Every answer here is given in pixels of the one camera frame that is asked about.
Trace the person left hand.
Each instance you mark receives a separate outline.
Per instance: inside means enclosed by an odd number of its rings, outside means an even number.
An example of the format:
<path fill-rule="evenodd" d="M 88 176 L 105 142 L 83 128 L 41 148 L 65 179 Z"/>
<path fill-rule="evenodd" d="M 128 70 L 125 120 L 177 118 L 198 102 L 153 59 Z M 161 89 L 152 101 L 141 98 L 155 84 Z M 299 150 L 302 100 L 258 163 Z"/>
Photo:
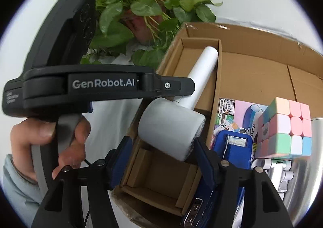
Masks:
<path fill-rule="evenodd" d="M 56 124 L 29 118 L 16 124 L 10 133 L 12 158 L 15 168 L 28 180 L 37 181 L 33 167 L 31 146 L 49 144 L 55 134 Z M 74 131 L 71 145 L 59 154 L 58 166 L 53 170 L 55 178 L 62 167 L 70 165 L 79 168 L 85 160 L 85 142 L 91 131 L 91 126 L 86 118 L 82 118 Z"/>

